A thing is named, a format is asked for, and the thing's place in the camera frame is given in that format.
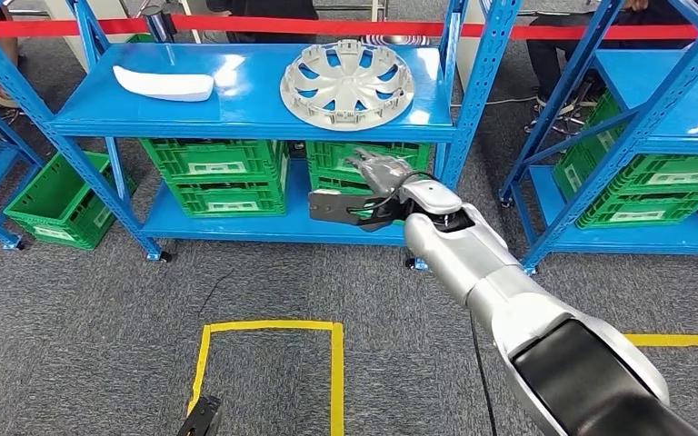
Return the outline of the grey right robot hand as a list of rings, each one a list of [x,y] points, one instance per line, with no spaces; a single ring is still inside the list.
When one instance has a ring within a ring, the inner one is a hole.
[[[414,173],[414,169],[404,159],[364,148],[355,148],[344,161],[362,175],[374,193],[379,194],[395,192]]]

